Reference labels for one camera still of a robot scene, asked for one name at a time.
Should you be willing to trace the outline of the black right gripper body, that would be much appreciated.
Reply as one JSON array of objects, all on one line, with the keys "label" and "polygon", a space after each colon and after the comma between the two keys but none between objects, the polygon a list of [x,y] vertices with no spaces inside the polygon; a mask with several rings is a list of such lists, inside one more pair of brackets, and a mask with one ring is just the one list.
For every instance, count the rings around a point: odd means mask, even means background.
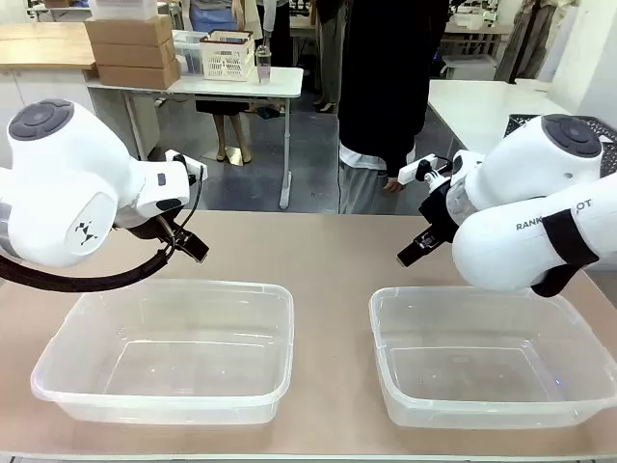
[{"label": "black right gripper body", "polygon": [[451,243],[459,225],[452,219],[446,205],[446,196],[450,190],[450,180],[433,189],[421,203],[419,212],[430,224],[420,235],[422,244]]}]

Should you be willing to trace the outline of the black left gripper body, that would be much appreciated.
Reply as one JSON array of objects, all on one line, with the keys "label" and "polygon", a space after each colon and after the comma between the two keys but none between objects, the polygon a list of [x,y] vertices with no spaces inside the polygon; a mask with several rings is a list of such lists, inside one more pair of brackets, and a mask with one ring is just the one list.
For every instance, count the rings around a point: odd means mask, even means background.
[{"label": "black left gripper body", "polygon": [[120,216],[115,219],[114,228],[128,230],[142,240],[156,239],[168,246],[171,246],[173,242],[179,245],[187,245],[193,239],[193,234],[174,221],[181,210],[181,207],[171,209],[148,219],[131,215]]}]

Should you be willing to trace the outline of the black mesh basket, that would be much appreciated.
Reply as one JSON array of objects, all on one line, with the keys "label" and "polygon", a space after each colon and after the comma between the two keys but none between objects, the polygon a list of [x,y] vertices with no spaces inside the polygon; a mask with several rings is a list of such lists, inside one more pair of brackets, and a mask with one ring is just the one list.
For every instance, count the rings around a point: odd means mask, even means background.
[{"label": "black mesh basket", "polygon": [[[529,114],[511,114],[505,128],[503,137],[508,136],[528,121],[535,118]],[[604,123],[595,117],[577,116],[579,120],[587,124],[592,131],[599,137],[603,146],[603,156],[601,161],[601,177],[617,173],[617,129]]]}]

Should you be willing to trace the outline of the white lattice basket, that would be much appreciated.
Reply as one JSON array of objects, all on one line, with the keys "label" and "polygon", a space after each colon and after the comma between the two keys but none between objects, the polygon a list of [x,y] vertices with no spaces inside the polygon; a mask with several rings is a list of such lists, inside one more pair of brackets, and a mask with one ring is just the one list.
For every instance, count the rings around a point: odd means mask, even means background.
[{"label": "white lattice basket", "polygon": [[200,39],[206,80],[246,82],[255,68],[252,32],[213,30]]}]

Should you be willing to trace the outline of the clear plastic bin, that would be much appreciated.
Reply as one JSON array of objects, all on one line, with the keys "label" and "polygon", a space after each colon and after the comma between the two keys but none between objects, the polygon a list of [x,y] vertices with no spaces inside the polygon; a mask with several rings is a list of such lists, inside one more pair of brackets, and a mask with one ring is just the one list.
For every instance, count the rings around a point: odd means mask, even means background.
[{"label": "clear plastic bin", "polygon": [[152,279],[83,294],[31,390],[82,422],[262,425],[288,390],[293,342],[282,286]]},{"label": "clear plastic bin", "polygon": [[397,425],[570,427],[617,407],[617,361],[561,296],[388,287],[372,295],[369,315]]}]

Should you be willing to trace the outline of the white side table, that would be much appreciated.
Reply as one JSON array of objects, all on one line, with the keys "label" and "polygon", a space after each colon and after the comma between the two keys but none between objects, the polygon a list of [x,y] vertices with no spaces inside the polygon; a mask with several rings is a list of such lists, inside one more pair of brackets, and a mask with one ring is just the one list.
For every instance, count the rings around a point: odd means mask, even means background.
[{"label": "white side table", "polygon": [[501,81],[433,80],[429,106],[447,126],[449,150],[486,153],[504,136],[512,114],[567,114],[545,92]]}]

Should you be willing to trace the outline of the person in black coat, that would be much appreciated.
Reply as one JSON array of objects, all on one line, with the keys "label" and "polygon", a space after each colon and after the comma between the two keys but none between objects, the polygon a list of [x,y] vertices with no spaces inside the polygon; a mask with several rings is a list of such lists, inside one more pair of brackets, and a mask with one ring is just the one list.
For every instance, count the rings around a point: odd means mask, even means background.
[{"label": "person in black coat", "polygon": [[352,0],[338,104],[342,214],[392,214],[389,177],[416,159],[449,0]]}]

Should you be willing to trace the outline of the brown cardboard box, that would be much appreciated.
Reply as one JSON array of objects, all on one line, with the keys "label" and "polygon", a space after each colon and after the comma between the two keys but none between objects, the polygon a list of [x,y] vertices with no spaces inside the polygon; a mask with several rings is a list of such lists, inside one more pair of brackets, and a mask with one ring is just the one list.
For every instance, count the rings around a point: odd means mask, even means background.
[{"label": "brown cardboard box", "polygon": [[173,37],[168,15],[149,20],[88,19],[84,25],[91,44],[158,46]]},{"label": "brown cardboard box", "polygon": [[93,44],[98,66],[124,68],[165,68],[175,59],[174,42],[159,45]]},{"label": "brown cardboard box", "polygon": [[180,64],[172,60],[164,68],[97,67],[103,85],[166,90],[180,77]]}]

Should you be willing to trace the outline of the white folding table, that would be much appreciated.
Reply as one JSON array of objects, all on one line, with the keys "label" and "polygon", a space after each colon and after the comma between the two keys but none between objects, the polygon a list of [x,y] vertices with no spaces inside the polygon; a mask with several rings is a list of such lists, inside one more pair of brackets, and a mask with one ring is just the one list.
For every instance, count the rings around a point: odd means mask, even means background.
[{"label": "white folding table", "polygon": [[117,90],[128,113],[131,134],[136,143],[137,157],[140,160],[148,158],[141,130],[135,116],[134,95],[144,94],[154,98],[171,98],[174,95],[191,96],[198,100],[217,100],[226,102],[266,101],[283,102],[284,132],[283,132],[283,174],[279,208],[287,210],[290,200],[292,172],[290,171],[290,103],[292,99],[301,96],[303,71],[300,68],[272,68],[270,81],[261,84],[253,71],[248,81],[217,81],[206,80],[199,75],[181,76],[168,89],[149,89],[142,87],[124,87],[104,85],[99,79],[88,80],[89,89]]}]

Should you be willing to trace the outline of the clear storage container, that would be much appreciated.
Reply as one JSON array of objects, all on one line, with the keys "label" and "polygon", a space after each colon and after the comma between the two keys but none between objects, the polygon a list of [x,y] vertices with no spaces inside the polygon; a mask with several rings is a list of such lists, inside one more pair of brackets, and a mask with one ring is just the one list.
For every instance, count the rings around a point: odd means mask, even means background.
[{"label": "clear storage container", "polygon": [[182,76],[203,76],[200,43],[203,37],[204,33],[173,30],[175,56]]}]

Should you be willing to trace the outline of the background person in dark trousers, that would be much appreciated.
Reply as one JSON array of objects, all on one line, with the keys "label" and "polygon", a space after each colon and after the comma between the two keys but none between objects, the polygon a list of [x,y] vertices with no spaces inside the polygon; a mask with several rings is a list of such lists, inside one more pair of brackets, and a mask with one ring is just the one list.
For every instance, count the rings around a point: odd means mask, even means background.
[{"label": "background person in dark trousers", "polygon": [[315,0],[315,12],[321,92],[316,106],[320,113],[333,113],[340,99],[344,0]]}]

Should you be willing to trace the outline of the clear glass bottle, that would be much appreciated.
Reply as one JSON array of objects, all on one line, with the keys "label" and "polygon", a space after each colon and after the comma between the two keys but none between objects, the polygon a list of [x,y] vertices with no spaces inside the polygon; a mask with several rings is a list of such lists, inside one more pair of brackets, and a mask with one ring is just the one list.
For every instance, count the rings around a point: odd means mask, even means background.
[{"label": "clear glass bottle", "polygon": [[263,40],[263,44],[259,45],[255,50],[257,76],[259,82],[263,85],[268,84],[271,79],[271,60],[272,53],[268,40]]}]

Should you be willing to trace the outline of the hanging beige coats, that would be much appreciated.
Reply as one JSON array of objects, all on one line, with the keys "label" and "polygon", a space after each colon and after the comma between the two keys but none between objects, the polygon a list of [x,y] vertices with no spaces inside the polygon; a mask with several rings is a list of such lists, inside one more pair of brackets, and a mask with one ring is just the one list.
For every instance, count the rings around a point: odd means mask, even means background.
[{"label": "hanging beige coats", "polygon": [[535,79],[546,57],[546,45],[557,0],[522,0],[495,80],[514,83]]}]

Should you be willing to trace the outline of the wooden top counter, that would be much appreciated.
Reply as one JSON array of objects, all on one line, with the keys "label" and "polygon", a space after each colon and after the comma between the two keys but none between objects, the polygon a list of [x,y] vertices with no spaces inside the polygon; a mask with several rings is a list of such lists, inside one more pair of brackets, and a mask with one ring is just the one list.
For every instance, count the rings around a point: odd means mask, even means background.
[{"label": "wooden top counter", "polygon": [[0,25],[0,68],[93,69],[83,22]]}]

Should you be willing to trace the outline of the background person in blue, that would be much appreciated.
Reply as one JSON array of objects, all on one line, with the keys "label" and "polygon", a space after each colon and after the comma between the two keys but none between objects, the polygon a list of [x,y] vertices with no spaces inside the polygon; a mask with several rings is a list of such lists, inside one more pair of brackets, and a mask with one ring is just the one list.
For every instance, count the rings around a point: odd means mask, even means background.
[{"label": "background person in blue", "polygon": [[255,41],[263,38],[256,0],[190,0],[189,18],[197,32],[247,31]]}]

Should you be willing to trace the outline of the white box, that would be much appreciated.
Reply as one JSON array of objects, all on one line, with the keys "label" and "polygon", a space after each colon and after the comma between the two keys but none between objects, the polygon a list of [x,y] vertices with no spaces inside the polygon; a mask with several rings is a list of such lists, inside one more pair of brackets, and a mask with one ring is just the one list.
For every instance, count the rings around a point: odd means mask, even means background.
[{"label": "white box", "polygon": [[88,0],[93,20],[146,21],[158,16],[156,0]]}]

